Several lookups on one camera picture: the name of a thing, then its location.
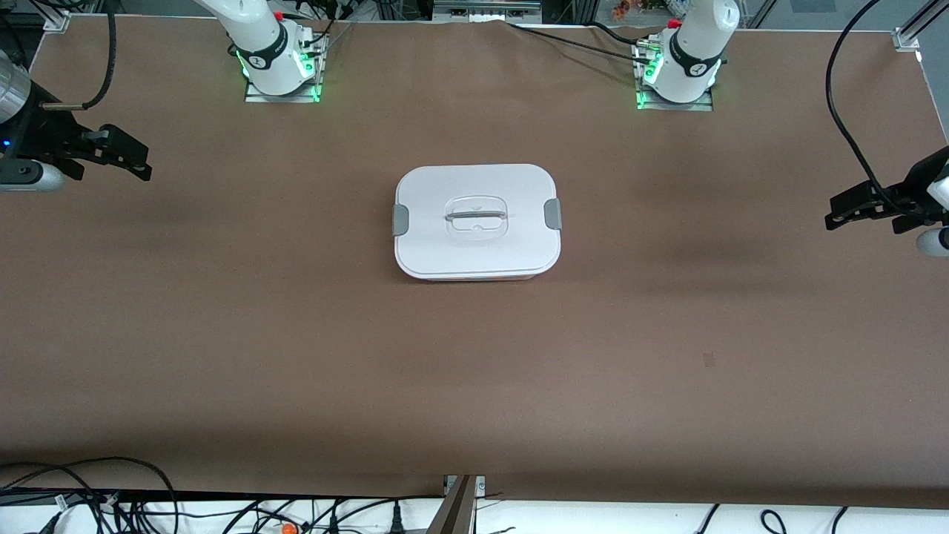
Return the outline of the white box lid grey clips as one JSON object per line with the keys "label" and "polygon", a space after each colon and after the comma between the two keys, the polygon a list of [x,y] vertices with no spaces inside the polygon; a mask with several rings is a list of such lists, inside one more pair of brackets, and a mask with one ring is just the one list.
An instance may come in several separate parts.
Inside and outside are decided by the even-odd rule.
{"label": "white box lid grey clips", "polygon": [[394,259],[404,274],[545,273],[563,229],[555,180],[536,165],[417,167],[397,184]]}

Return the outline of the brown table mat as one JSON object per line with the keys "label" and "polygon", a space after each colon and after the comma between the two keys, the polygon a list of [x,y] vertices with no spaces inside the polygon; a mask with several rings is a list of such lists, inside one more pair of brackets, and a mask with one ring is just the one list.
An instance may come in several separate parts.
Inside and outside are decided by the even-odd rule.
{"label": "brown table mat", "polygon": [[[710,112],[498,22],[336,24],[323,100],[252,105],[213,19],[122,17],[81,113],[150,148],[0,193],[0,462],[179,490],[949,508],[949,260],[888,222],[824,104],[830,31],[741,31]],[[563,242],[421,283],[394,190],[531,163]]]}

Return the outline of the translucent pink plastic box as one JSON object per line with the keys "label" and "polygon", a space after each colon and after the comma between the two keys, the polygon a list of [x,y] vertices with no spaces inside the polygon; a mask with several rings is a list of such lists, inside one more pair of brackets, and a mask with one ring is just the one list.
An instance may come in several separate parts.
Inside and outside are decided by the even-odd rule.
{"label": "translucent pink plastic box", "polygon": [[505,283],[505,281],[522,281],[535,277],[535,274],[528,273],[481,273],[473,271],[472,273],[434,273],[434,274],[413,274],[417,280],[430,281],[430,283]]}

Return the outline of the aluminium profile post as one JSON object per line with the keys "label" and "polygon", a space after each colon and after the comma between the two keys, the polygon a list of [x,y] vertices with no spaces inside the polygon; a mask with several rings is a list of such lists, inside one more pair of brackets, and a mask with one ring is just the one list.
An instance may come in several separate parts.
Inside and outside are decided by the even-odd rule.
{"label": "aluminium profile post", "polygon": [[477,501],[486,496],[483,475],[447,475],[445,496],[425,534],[475,534]]}

